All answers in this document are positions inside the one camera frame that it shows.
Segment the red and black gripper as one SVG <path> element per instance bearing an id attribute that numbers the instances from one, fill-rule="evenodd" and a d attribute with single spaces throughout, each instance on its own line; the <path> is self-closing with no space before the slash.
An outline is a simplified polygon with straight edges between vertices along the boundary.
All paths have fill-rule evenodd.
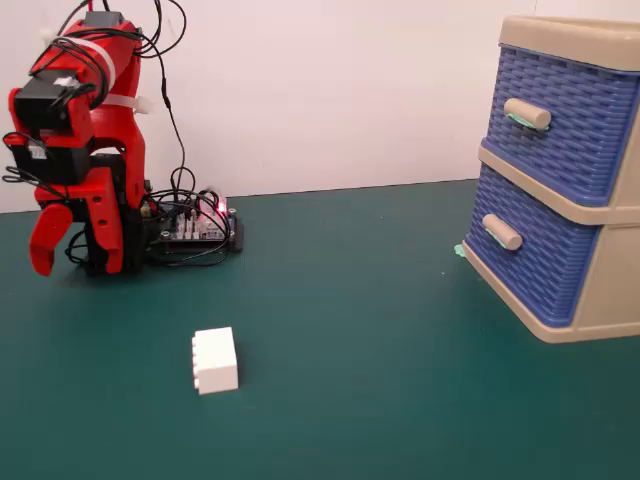
<path id="1" fill-rule="evenodd" d="M 71 186 L 80 184 L 94 168 L 111 172 L 114 192 L 76 194 L 87 208 L 85 237 L 86 264 L 96 273 L 116 274 L 123 264 L 123 233 L 118 208 L 119 154 L 92 151 L 94 139 L 80 148 L 47 147 L 41 139 L 20 132 L 9 132 L 3 142 L 14 155 L 16 166 L 5 176 L 7 183 L 25 182 L 38 191 L 52 194 L 56 201 L 71 204 Z M 64 204 L 52 203 L 40 213 L 29 238 L 29 256 L 36 273 L 49 276 L 55 261 L 55 248 L 73 221 Z"/>

